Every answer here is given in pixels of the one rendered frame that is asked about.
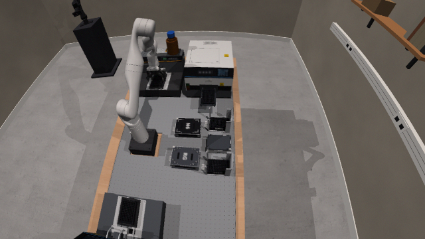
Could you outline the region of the brown glass bottle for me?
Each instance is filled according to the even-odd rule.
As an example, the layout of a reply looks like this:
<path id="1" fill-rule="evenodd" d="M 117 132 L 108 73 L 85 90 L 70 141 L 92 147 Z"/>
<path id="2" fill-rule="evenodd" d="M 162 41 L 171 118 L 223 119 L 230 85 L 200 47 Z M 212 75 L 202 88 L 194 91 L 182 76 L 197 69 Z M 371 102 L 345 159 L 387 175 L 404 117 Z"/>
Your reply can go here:
<path id="1" fill-rule="evenodd" d="M 172 42 L 169 42 L 166 39 L 166 44 L 167 44 L 167 51 L 168 51 L 168 54 L 169 55 L 172 55 L 173 56 L 173 55 L 176 55 L 176 54 L 179 53 L 179 46 L 178 46 L 177 37 L 176 37 L 176 40 L 174 40 Z"/>

